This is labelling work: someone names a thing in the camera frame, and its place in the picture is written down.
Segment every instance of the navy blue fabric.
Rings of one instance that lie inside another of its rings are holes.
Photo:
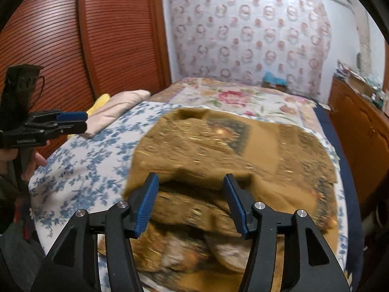
[[[336,153],[340,158],[340,176],[342,177],[347,206],[347,220],[349,224],[349,247],[347,252],[346,270],[348,273],[353,274],[352,287],[353,291],[356,291],[362,275],[364,247],[364,234],[362,230],[357,192],[355,190],[353,175],[351,173],[349,163],[347,162],[338,135],[332,126],[328,114],[319,104],[317,104],[314,111],[321,127],[323,128],[325,136],[335,148]]]

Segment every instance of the beige pillow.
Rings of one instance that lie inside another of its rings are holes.
[[[97,109],[86,121],[88,128],[84,137],[94,137],[108,125],[116,121],[124,112],[150,96],[146,90],[125,91],[111,97],[106,104]]]

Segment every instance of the wooden cabinet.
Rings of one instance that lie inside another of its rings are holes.
[[[361,203],[389,170],[389,119],[338,79],[328,104]]]

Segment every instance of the blue floral bed sheet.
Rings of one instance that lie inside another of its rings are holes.
[[[49,157],[46,167],[36,171],[29,184],[31,216],[45,253],[48,253],[76,210],[83,208],[89,212],[98,212],[122,200],[132,154],[139,140],[160,116],[178,107],[183,105],[144,101],[94,138],[75,136],[68,140]],[[320,140],[334,163],[338,177],[334,185],[339,225],[336,257],[344,270],[348,227],[339,160],[325,137],[311,129],[303,129]],[[110,291],[106,260],[100,255],[99,268],[102,291]]]

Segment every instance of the yellow pillow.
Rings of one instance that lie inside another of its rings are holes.
[[[110,98],[111,98],[111,96],[108,93],[105,93],[105,94],[101,95],[101,97],[99,97],[96,100],[95,104],[93,104],[93,106],[88,111],[86,111],[88,116],[90,116],[93,113],[95,113],[95,111],[97,109],[101,108],[104,104],[106,104]]]

